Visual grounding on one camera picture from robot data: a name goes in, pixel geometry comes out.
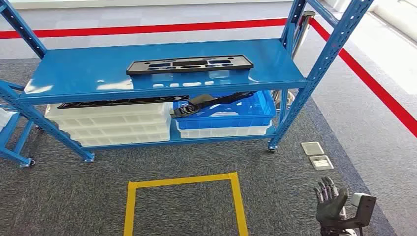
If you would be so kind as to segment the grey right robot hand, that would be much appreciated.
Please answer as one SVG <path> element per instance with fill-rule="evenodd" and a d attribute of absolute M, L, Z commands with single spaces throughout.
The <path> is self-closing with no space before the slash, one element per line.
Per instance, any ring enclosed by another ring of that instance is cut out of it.
<path fill-rule="evenodd" d="M 321 225 L 346 220 L 347 188 L 338 189 L 330 177 L 321 177 L 318 185 L 313 188 L 317 199 L 316 220 Z"/>

